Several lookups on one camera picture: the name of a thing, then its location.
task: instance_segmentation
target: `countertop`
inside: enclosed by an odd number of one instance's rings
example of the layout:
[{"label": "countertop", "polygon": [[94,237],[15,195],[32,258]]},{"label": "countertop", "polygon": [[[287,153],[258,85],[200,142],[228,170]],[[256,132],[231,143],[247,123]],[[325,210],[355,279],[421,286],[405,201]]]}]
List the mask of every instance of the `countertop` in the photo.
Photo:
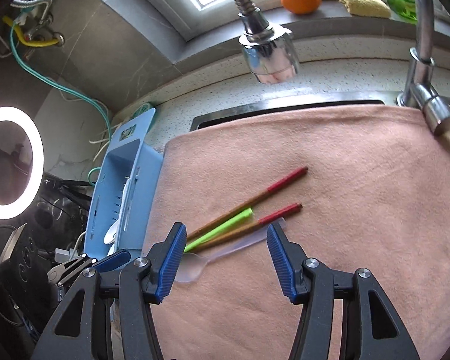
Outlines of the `countertop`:
[{"label": "countertop", "polygon": [[[327,92],[401,91],[408,62],[390,59],[346,58],[301,64],[291,81],[262,85],[246,74],[198,88],[156,106],[157,113],[145,142],[159,152],[177,135],[190,130],[194,117],[261,100]],[[433,85],[450,96],[450,70],[436,68]]]}]

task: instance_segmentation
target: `faucet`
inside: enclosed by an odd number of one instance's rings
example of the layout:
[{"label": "faucet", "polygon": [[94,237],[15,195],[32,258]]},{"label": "faucet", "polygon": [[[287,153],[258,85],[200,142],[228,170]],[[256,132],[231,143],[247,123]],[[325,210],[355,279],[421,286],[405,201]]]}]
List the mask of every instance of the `faucet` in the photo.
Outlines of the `faucet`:
[{"label": "faucet", "polygon": [[292,32],[271,24],[252,0],[234,0],[245,27],[239,42],[248,68],[262,84],[282,83],[297,74],[299,57]]},{"label": "faucet", "polygon": [[433,135],[450,130],[450,99],[440,96],[431,78],[435,62],[432,55],[434,31],[433,0],[416,1],[416,47],[410,49],[405,90],[397,97],[400,107],[418,108]]}]

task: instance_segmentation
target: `yellow sponge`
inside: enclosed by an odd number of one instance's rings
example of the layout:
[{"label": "yellow sponge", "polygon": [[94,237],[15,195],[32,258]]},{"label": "yellow sponge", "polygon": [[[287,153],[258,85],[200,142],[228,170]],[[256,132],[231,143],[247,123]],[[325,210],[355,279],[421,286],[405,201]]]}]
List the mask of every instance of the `yellow sponge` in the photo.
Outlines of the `yellow sponge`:
[{"label": "yellow sponge", "polygon": [[390,8],[382,0],[339,0],[352,15],[385,17],[391,15]]}]

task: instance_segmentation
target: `red chopstick tip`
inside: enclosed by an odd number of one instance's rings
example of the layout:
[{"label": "red chopstick tip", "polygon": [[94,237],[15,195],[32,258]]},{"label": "red chopstick tip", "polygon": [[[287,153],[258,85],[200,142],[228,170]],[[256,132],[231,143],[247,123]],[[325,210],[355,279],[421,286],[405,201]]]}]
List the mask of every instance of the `red chopstick tip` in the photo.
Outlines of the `red chopstick tip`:
[{"label": "red chopstick tip", "polygon": [[273,214],[259,219],[259,222],[263,225],[266,225],[267,223],[273,222],[282,216],[286,217],[288,215],[296,214],[297,212],[300,212],[301,209],[302,203],[294,203],[286,206],[285,208],[282,208],[281,210],[275,211]]},{"label": "red chopstick tip", "polygon": [[295,169],[292,173],[290,173],[289,175],[286,175],[284,178],[282,178],[281,180],[277,181],[276,183],[270,185],[267,188],[267,191],[269,193],[273,193],[278,191],[279,189],[287,186],[288,184],[290,184],[291,182],[295,181],[297,178],[306,175],[308,172],[308,167],[307,166],[303,166],[301,168]]}]

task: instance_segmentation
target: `dish rack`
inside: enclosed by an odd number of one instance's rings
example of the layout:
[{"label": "dish rack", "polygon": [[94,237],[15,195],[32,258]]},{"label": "dish rack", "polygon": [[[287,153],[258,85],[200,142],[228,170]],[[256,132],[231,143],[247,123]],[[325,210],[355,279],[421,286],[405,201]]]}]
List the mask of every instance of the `dish rack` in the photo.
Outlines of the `dish rack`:
[{"label": "dish rack", "polygon": [[140,257],[163,156],[144,143],[155,109],[128,121],[112,136],[91,198],[84,252],[101,260],[110,245],[104,236],[122,215],[116,250]]}]

